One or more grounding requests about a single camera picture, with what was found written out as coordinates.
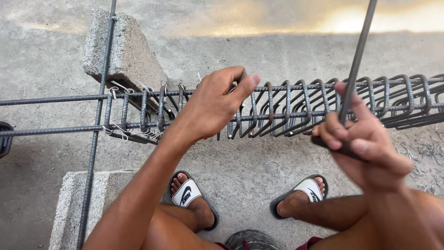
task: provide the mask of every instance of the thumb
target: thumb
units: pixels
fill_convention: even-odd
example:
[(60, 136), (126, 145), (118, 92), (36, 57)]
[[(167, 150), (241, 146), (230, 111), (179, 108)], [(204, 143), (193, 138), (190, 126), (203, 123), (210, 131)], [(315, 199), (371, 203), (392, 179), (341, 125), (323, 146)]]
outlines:
[(350, 149), (367, 161), (377, 163), (386, 168), (399, 170), (399, 174), (410, 172), (411, 161), (395, 153), (392, 148), (381, 146), (372, 141), (355, 139), (350, 143)]
[(242, 103), (261, 81), (261, 77), (258, 74), (252, 74), (242, 80), (237, 87), (229, 94), (239, 104)]

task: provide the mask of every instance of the maroon shorts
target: maroon shorts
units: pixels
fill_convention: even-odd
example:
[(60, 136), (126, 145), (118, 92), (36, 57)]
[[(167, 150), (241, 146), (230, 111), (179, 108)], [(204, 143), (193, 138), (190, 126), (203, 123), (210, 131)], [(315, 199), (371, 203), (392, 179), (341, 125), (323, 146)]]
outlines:
[[(296, 250), (308, 250), (309, 247), (311, 247), (314, 243), (318, 242), (322, 240), (322, 238), (319, 237), (311, 237), (304, 245), (296, 248)], [(215, 242), (216, 244), (218, 244), (221, 248), (223, 248), (224, 250), (230, 250), (229, 247), (225, 246), (222, 243), (219, 242)]]

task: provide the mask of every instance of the sunlight on ground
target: sunlight on ground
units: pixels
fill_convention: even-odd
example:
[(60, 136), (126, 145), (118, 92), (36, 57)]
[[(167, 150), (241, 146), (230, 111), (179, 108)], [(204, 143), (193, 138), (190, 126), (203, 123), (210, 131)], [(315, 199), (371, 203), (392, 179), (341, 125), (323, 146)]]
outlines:
[[(167, 35), (359, 33), (368, 1), (220, 0), (172, 21)], [(443, 32), (443, 0), (380, 1), (371, 32)]]

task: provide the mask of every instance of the foot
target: foot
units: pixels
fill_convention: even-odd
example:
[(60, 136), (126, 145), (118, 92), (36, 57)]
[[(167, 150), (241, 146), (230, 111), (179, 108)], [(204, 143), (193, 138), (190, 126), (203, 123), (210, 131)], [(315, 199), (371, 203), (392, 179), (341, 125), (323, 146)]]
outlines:
[[(322, 183), (321, 177), (316, 177), (313, 179), (319, 186), (321, 190), (322, 197), (324, 197), (325, 184)], [(309, 197), (306, 193), (298, 190), (281, 201), (277, 206), (277, 213), (282, 217), (292, 217), (297, 206), (303, 205), (304, 203), (310, 202)]]
[[(173, 179), (171, 183), (171, 193), (176, 194), (177, 190), (182, 186), (184, 182), (188, 180), (186, 175), (179, 173), (177, 178)], [(195, 198), (187, 207), (187, 209), (196, 213), (198, 218), (197, 231), (200, 231), (204, 228), (211, 227), (214, 224), (214, 214), (210, 210), (210, 206), (208, 203), (202, 198)]]

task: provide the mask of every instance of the hand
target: hand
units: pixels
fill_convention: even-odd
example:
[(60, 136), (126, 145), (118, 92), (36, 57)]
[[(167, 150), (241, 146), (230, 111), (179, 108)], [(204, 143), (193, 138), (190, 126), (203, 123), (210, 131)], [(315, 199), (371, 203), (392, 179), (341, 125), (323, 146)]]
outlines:
[(228, 93), (243, 70), (242, 66), (234, 66), (204, 77), (169, 129), (180, 126), (181, 133), (186, 133), (193, 143), (219, 133), (261, 80), (259, 75), (249, 75)]
[[(343, 96), (345, 83), (338, 82), (335, 90)], [(313, 128), (313, 136), (321, 136), (332, 150), (349, 141), (351, 150), (365, 163), (337, 152), (331, 152), (336, 163), (364, 192), (397, 192), (404, 186), (404, 177), (412, 169), (412, 162), (399, 155), (382, 123), (371, 113), (363, 100), (354, 94), (351, 109), (357, 122), (347, 121), (345, 127), (337, 113), (329, 113), (325, 122)]]

